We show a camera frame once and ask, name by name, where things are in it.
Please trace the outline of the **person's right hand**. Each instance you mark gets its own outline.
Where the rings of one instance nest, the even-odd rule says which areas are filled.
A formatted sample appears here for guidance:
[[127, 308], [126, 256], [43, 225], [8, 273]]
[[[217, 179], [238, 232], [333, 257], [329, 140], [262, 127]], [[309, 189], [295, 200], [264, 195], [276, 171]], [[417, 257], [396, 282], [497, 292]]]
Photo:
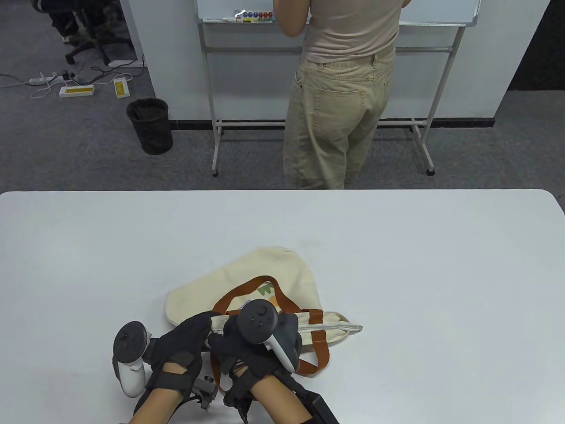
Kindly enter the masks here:
[[247, 412], [252, 401], [252, 387], [266, 376], [273, 375], [286, 388], [299, 393], [303, 387], [287, 371], [273, 351], [263, 344], [252, 344], [240, 333], [238, 315], [226, 321], [223, 333], [212, 333], [208, 337], [211, 353], [218, 359], [222, 374], [230, 376], [232, 387], [224, 397], [224, 404], [241, 412]]

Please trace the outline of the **person's left hand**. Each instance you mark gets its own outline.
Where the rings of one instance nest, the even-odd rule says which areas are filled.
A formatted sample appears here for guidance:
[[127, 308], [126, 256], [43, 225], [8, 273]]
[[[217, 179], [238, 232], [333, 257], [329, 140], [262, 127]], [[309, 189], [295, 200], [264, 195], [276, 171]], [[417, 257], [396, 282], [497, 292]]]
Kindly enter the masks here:
[[146, 393], [155, 389], [175, 390], [188, 398], [202, 369], [204, 343], [211, 331], [213, 317], [203, 312], [186, 319], [165, 335], [155, 339], [150, 349], [152, 374]]

